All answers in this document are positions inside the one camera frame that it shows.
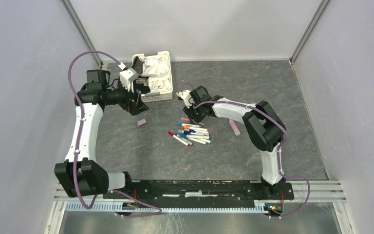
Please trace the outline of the pink highlighter cap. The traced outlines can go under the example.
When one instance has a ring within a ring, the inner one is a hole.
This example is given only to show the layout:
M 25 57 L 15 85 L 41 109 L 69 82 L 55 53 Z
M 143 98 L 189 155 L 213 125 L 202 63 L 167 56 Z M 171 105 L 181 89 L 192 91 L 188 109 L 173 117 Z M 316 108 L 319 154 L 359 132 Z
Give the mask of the pink highlighter cap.
M 139 120 L 139 121 L 137 122 L 137 125 L 138 125 L 138 126 L 142 126 L 142 125 L 144 125 L 146 122 L 147 122 L 147 121 L 146 121 L 145 119 L 141 119 L 141 120 Z

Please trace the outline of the light blue cap marker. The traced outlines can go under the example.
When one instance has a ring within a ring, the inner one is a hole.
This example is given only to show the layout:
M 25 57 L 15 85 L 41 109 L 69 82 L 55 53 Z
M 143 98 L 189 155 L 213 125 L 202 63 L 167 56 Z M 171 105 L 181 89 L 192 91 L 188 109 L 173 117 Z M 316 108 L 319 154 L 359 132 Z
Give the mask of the light blue cap marker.
M 187 124 L 187 123 L 181 123 L 181 122 L 177 122 L 176 126 L 183 126 L 183 127 L 188 127 L 188 128 L 201 128 L 200 125 Z

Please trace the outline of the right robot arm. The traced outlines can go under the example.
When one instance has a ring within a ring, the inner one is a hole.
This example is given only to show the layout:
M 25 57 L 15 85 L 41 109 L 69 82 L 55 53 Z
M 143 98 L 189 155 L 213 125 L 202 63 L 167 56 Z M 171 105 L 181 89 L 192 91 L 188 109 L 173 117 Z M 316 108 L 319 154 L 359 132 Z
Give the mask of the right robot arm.
M 261 153 L 262 194 L 274 199 L 281 193 L 285 178 L 280 154 L 287 133 L 284 123 L 268 102 L 262 100 L 257 104 L 246 104 L 223 96 L 212 97 L 203 86 L 177 92 L 176 95 L 184 102 L 183 111 L 193 124 L 205 117 L 227 118 L 242 123 L 252 144 Z

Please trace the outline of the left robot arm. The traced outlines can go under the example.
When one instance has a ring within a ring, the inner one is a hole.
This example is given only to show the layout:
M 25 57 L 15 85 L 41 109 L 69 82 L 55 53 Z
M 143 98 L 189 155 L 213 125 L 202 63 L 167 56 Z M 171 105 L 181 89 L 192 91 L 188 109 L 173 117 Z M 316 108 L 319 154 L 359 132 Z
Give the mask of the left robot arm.
M 121 198 L 133 194 L 133 185 L 125 175 L 109 178 L 96 162 L 95 147 L 98 127 L 108 105 L 119 105 L 132 116 L 148 110 L 141 99 L 141 92 L 134 90 L 131 83 L 139 77 L 132 68 L 119 73 L 116 88 L 109 85 L 110 72 L 88 70 L 87 82 L 74 98 L 76 122 L 71 147 L 64 162 L 55 165 L 54 173 L 68 197 L 105 194 L 115 185 Z

